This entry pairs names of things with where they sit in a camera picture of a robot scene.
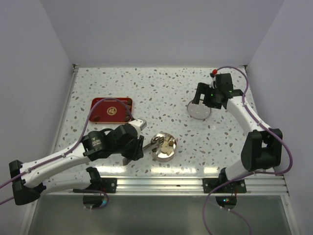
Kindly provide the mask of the silver metal tweezers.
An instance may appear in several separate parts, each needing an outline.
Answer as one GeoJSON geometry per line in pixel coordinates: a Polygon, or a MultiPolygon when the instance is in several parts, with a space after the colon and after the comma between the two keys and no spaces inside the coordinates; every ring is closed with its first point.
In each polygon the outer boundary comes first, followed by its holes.
{"type": "Polygon", "coordinates": [[[154,137],[149,144],[142,148],[142,151],[145,153],[147,151],[151,151],[152,149],[158,148],[163,145],[164,137],[154,137]]]}

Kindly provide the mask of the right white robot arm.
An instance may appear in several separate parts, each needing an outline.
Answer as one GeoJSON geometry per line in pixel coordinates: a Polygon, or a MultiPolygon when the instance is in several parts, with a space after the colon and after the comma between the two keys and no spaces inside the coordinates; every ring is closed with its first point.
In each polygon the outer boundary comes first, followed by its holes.
{"type": "Polygon", "coordinates": [[[283,135],[280,129],[272,129],[262,123],[246,102],[246,93],[234,88],[231,74],[218,74],[217,70],[213,70],[211,77],[211,84],[198,84],[192,104],[202,103],[208,108],[226,109],[235,117],[246,136],[241,158],[219,173],[219,189],[229,192],[235,187],[234,179],[280,165],[283,135]]]}

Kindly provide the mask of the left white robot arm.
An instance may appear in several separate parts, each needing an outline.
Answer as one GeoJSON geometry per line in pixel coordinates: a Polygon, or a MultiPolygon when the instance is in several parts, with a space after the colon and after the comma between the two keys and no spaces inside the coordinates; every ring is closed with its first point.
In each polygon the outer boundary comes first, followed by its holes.
{"type": "Polygon", "coordinates": [[[29,204],[41,195],[59,190],[103,190],[103,180],[94,167],[67,177],[61,173],[78,165],[106,159],[112,154],[120,154],[130,161],[143,158],[144,137],[141,132],[145,127],[145,123],[136,119],[114,130],[91,131],[68,148],[42,159],[28,163],[12,161],[9,169],[15,204],[29,204]]]}

